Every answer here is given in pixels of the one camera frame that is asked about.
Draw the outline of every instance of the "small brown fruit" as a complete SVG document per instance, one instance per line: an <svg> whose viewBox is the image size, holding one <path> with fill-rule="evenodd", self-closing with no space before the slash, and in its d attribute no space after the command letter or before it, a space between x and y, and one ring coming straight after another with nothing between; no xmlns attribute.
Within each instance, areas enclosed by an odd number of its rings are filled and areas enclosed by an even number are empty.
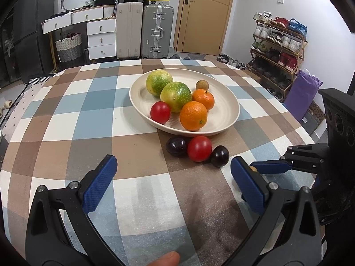
<svg viewBox="0 0 355 266"><path fill-rule="evenodd" d="M200 80L196 83L196 89L204 89L207 91L209 89L209 84L205 80Z"/></svg>

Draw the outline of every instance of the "red shoe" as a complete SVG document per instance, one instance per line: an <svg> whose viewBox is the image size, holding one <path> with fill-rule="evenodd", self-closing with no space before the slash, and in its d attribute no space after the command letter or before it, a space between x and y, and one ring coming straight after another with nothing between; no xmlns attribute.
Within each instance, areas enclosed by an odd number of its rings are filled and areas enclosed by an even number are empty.
<svg viewBox="0 0 355 266"><path fill-rule="evenodd" d="M286 64L288 63L288 60L289 60L289 55L286 53L282 53L278 64L281 65L282 67L285 67Z"/></svg>
<svg viewBox="0 0 355 266"><path fill-rule="evenodd" d="M287 28L290 22L285 18L276 17L274 20L271 20L271 24L278 25L282 28Z"/></svg>
<svg viewBox="0 0 355 266"><path fill-rule="evenodd" d="M290 56L290 55L288 55L288 56L289 56L289 60L288 60L288 62L286 64L285 68L292 72L297 67L297 59L296 59L296 57L293 57L293 56Z"/></svg>

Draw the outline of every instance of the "purple paper bag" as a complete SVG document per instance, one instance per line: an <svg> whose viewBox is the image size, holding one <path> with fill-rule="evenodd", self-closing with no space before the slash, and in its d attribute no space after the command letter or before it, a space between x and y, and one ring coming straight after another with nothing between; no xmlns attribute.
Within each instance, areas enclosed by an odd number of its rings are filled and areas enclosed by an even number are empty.
<svg viewBox="0 0 355 266"><path fill-rule="evenodd" d="M304 117L322 84L323 82L310 75L307 70L298 71L297 78L284 102L287 110L297 121L301 121Z"/></svg>

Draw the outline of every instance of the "green shoe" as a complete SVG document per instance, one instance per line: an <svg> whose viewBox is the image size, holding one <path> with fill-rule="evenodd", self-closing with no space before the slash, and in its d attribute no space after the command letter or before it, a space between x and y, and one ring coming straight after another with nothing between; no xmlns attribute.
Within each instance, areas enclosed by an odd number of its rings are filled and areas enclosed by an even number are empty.
<svg viewBox="0 0 355 266"><path fill-rule="evenodd" d="M260 45L260 43L254 42L253 45L251 45L250 49L251 50L256 50L256 49L258 49L259 45Z"/></svg>
<svg viewBox="0 0 355 266"><path fill-rule="evenodd" d="M267 47L265 44L260 44L256 51L258 51L260 54L265 54L267 52Z"/></svg>

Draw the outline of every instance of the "red tomato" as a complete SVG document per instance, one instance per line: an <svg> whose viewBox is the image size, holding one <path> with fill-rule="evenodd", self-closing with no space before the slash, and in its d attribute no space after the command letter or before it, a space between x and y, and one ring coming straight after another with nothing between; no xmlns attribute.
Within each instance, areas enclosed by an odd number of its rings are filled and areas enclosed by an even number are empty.
<svg viewBox="0 0 355 266"><path fill-rule="evenodd" d="M205 136L197 136L193 138L188 147L187 154L194 162L205 161L212 153L212 143Z"/></svg>
<svg viewBox="0 0 355 266"><path fill-rule="evenodd" d="M165 124L170 119L170 107L167 103L159 101L150 109L150 117L153 121Z"/></svg>

